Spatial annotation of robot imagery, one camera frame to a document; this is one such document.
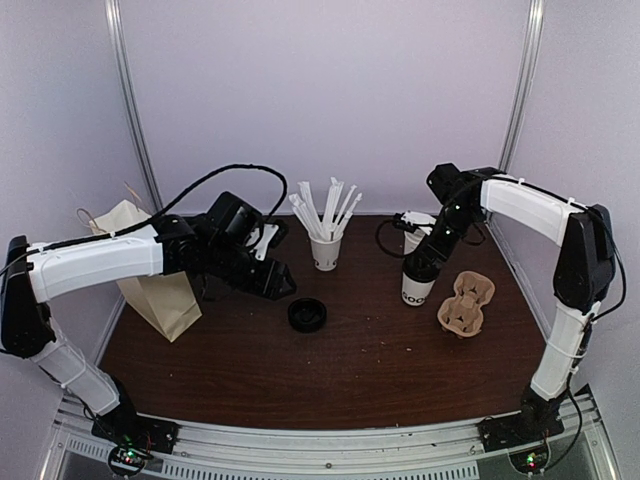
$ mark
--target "white wall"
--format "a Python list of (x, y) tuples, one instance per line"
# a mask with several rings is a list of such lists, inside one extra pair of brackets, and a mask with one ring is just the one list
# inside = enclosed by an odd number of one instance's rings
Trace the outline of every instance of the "white wall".
[[(102, 0), (0, 1), (0, 262), (9, 240), (87, 234), (96, 214), (143, 192)], [(115, 285), (69, 294), (54, 316), (95, 357)], [(0, 356), (0, 478), (33, 479), (60, 391), (28, 361)]]
[[(209, 170), (266, 163), (294, 182), (357, 183), (361, 212), (437, 210), (432, 168), (497, 165), (518, 78), (526, 0), (130, 0), (122, 20), (165, 202)], [(235, 189), (263, 210), (264, 174)]]
[[(634, 1), (547, 2), (539, 63), (510, 172), (611, 211), (629, 297), (623, 310), (597, 326), (577, 384), (593, 387), (628, 480), (638, 478), (640, 438), (638, 18), (640, 3)], [(557, 249), (510, 221), (498, 224), (530, 281), (543, 323), (551, 324)], [(617, 282), (608, 304), (620, 295)]]

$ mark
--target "wooden table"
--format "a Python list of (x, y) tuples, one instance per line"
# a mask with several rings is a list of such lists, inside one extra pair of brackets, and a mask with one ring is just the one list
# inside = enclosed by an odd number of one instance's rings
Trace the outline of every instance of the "wooden table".
[[(427, 302), (400, 298), (401, 261), (374, 242), (381, 217), (356, 217), (336, 270), (313, 267), (295, 219), (271, 252), (298, 284), (277, 302), (235, 292), (203, 303), (203, 316), (173, 344), (127, 307), (102, 367), (120, 378), (142, 413), (180, 420), (265, 428), (341, 429), (407, 426), (516, 410), (544, 340), (490, 236), (460, 244)], [(402, 236), (389, 228), (387, 245)], [(461, 271), (496, 285), (482, 332), (459, 340), (436, 318)], [(287, 307), (316, 297), (328, 310), (314, 334), (295, 332)]]

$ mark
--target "brown paper bag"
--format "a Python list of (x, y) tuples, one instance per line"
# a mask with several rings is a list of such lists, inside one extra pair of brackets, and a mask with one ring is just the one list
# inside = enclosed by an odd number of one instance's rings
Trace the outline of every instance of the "brown paper bag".
[[(94, 234), (99, 234), (120, 230), (147, 218), (149, 214), (123, 200), (106, 215), (91, 218), (89, 226)], [(118, 280), (117, 284), (127, 303), (170, 342), (202, 316), (183, 272), (126, 278)]]

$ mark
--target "black cup lid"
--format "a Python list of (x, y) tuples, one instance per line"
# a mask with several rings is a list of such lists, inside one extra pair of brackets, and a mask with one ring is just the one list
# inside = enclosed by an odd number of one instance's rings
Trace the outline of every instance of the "black cup lid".
[(301, 333), (313, 333), (327, 322), (327, 307), (315, 298), (299, 298), (289, 305), (289, 323)]

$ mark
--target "paper cup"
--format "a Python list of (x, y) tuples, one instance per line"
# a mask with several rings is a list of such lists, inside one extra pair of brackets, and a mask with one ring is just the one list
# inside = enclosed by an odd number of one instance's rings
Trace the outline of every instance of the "paper cup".
[(402, 274), (402, 300), (407, 305), (419, 307), (427, 299), (435, 280), (428, 283), (420, 283), (411, 280), (405, 273)]
[(338, 255), (340, 255), (340, 243), (342, 235), (335, 240), (327, 242), (309, 237), (311, 241), (311, 255), (316, 268), (323, 272), (333, 270), (338, 265)]
[(414, 232), (404, 232), (404, 254), (413, 252), (424, 238), (424, 232), (419, 228)]

